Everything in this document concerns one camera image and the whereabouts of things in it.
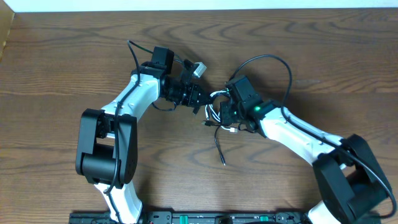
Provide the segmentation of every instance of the wood grain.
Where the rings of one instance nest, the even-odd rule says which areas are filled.
[[[109,103],[128,82],[127,39],[204,62],[209,91],[250,57],[283,57],[295,79],[289,109],[325,131],[367,139],[398,195],[397,30],[396,9],[18,14],[0,64],[0,223],[66,223],[70,212],[107,209],[76,174],[75,153],[81,113]],[[264,97],[282,97],[282,65],[263,60],[242,73]],[[144,114],[134,176],[144,203],[264,211],[320,201],[310,165],[259,135],[220,131],[222,166],[203,118],[182,107]],[[391,203],[378,209],[387,213]]]

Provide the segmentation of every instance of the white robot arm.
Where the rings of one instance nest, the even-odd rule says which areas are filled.
[[[156,47],[151,62],[140,66],[139,76],[137,70],[132,72],[130,83],[114,101],[102,110],[87,109],[81,117],[76,171],[101,191],[111,210],[111,218],[121,223],[139,223],[142,212],[142,202],[136,195],[132,177],[137,166],[136,123],[147,107],[163,97],[177,105],[190,106],[197,113],[200,106],[213,102],[200,86],[190,82],[192,76],[200,77],[206,67],[186,60],[182,63],[183,72],[178,81],[167,76],[173,58],[174,53],[169,49]],[[313,224],[356,222],[387,196],[391,197],[386,194],[386,188],[391,190],[391,186],[362,138],[353,135],[343,139],[328,134],[298,119],[287,108],[282,106],[281,109],[275,101],[263,102],[245,76],[230,80],[226,87],[231,100],[228,105],[220,106],[219,125],[244,123],[250,131],[280,142],[313,166],[323,199],[308,212]],[[119,126],[115,128],[117,109]],[[96,138],[115,138],[115,131],[119,133],[118,173],[115,148],[96,142]],[[363,164],[351,160],[336,148],[366,161],[379,180],[368,172],[368,168],[364,169]],[[353,165],[356,171],[346,178],[341,170]],[[115,187],[109,196],[104,191],[110,185]]]

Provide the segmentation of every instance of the black cable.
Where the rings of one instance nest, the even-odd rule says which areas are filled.
[[[115,112],[114,112],[114,147],[115,147],[115,167],[114,167],[114,174],[113,174],[113,178],[111,181],[111,184],[109,185],[109,187],[104,190],[104,194],[107,195],[109,197],[109,202],[112,205],[113,210],[116,212],[116,216],[118,218],[118,222],[122,223],[121,219],[120,219],[120,213],[118,211],[118,209],[116,208],[114,202],[113,202],[113,198],[111,195],[111,191],[116,183],[116,180],[118,179],[118,175],[119,175],[119,169],[120,169],[120,161],[119,161],[119,110],[121,109],[124,100],[126,100],[126,98],[137,88],[137,86],[139,85],[140,81],[141,81],[141,74],[140,74],[140,69],[139,69],[139,63],[138,63],[138,59],[136,54],[134,53],[134,50],[132,49],[130,44],[134,44],[133,41],[128,40],[127,41],[127,45],[129,46],[130,52],[132,54],[132,56],[134,57],[134,61],[136,63],[136,69],[137,69],[137,81],[134,84],[134,86],[120,99],[120,101],[117,103]]]
[[[136,46],[136,47],[138,47],[139,49],[141,49],[141,50],[143,50],[143,51],[145,51],[145,52],[148,52],[148,53],[150,53],[150,54],[153,54],[153,53],[154,53],[153,51],[150,51],[150,50],[146,49],[145,47],[141,47],[140,45],[134,43],[134,42],[131,41],[131,40],[129,40],[129,43],[132,44],[132,45],[134,45],[134,46]],[[176,62],[181,63],[181,64],[183,63],[183,61],[182,61],[182,59],[180,58],[180,56],[178,56],[176,53],[174,53],[174,56],[176,56],[178,59],[177,59],[177,58],[173,58],[173,60],[175,60]]]
[[[174,103],[174,108],[169,108],[169,109],[160,109],[160,108],[158,108],[158,107],[155,105],[155,103],[152,103],[152,106],[153,106],[155,109],[160,110],[160,111],[174,111],[174,110],[177,108],[177,103],[176,103],[176,102],[173,102],[173,103]]]
[[[313,134],[312,132],[306,130],[305,128],[303,128],[303,127],[301,127],[301,126],[299,126],[298,124],[294,123],[294,122],[291,120],[290,117],[286,116],[285,111],[284,111],[285,102],[286,102],[287,97],[288,97],[288,95],[289,95],[289,93],[290,93],[290,90],[291,90],[291,88],[292,88],[293,75],[292,75],[292,71],[291,71],[289,65],[288,65],[283,59],[281,59],[281,58],[278,57],[278,56],[270,55],[270,54],[259,55],[259,56],[250,58],[249,60],[245,61],[241,66],[239,66],[238,69],[236,69],[236,71],[232,74],[232,76],[231,76],[231,78],[230,78],[229,80],[233,79],[233,78],[235,77],[235,75],[240,71],[240,69],[242,69],[247,63],[252,62],[252,61],[254,61],[254,60],[256,60],[256,59],[259,59],[259,58],[263,58],[263,57],[274,58],[274,59],[276,59],[276,60],[282,62],[282,63],[285,65],[285,67],[287,68],[287,71],[289,72],[289,84],[288,84],[288,86],[287,86],[285,95],[284,95],[283,100],[282,100],[282,104],[281,104],[281,106],[280,106],[280,112],[282,113],[282,116],[284,117],[284,119],[285,119],[287,122],[289,122],[291,125],[293,125],[295,128],[297,128],[297,129],[303,131],[304,133],[308,134],[309,136],[315,138],[316,140],[319,140],[319,141],[321,141],[321,142],[323,142],[323,143],[325,143],[325,144],[327,144],[327,145],[329,145],[329,146],[331,146],[331,147],[334,147],[335,149],[339,150],[342,154],[344,154],[345,156],[347,156],[347,157],[349,157],[350,159],[354,160],[354,161],[357,162],[359,165],[361,165],[361,166],[364,167],[366,170],[368,170],[368,171],[377,179],[377,181],[381,184],[381,186],[383,187],[383,189],[386,191],[388,197],[391,199],[391,203],[392,203],[392,211],[391,211],[390,214],[387,214],[387,215],[372,215],[372,217],[373,217],[373,218],[380,218],[380,219],[393,217],[394,214],[395,214],[396,211],[397,211],[397,202],[396,202],[396,200],[395,200],[394,194],[393,194],[392,191],[387,187],[387,185],[381,180],[381,178],[376,174],[376,172],[374,172],[374,171],[370,168],[370,166],[367,165],[366,162],[362,161],[360,158],[358,158],[358,157],[352,155],[351,153],[347,152],[347,151],[344,150],[342,147],[340,147],[340,146],[338,146],[338,145],[336,145],[336,144],[334,144],[334,143],[328,141],[328,140],[325,139],[325,138],[322,138],[322,137],[320,137],[320,136],[317,136],[316,134]]]
[[[220,154],[221,162],[222,162],[222,163],[224,164],[224,166],[225,166],[225,158],[224,158],[223,152],[221,151],[220,145],[219,145],[218,142],[217,142],[217,131],[219,130],[220,127],[221,127],[221,125],[219,125],[219,126],[216,128],[216,131],[214,132],[214,142],[216,143],[216,147],[217,147],[217,149],[218,149],[218,153]]]

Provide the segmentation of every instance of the white cable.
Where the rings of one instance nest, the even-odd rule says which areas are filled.
[[[228,94],[229,95],[229,93],[228,93],[228,91],[226,91],[226,90],[220,90],[220,91],[215,91],[215,92],[213,92],[213,93],[210,93],[210,97],[213,97],[213,96],[215,96],[216,94],[218,94],[218,93],[226,93],[226,94]],[[207,110],[207,108],[209,107],[209,109],[210,109],[210,112],[211,112],[211,114],[212,114],[212,117],[213,117],[213,119],[215,120],[215,121],[217,121],[217,122],[221,122],[221,118],[220,118],[220,112],[217,112],[216,113],[216,111],[213,109],[213,104],[209,104],[209,105],[206,105],[205,106],[205,116],[206,116],[206,119],[207,120],[209,120],[210,119],[210,115],[209,115],[209,112],[208,112],[208,110]],[[221,126],[224,130],[227,130],[227,131],[234,131],[234,130],[232,130],[231,128],[226,128],[226,127],[224,127],[224,126]]]

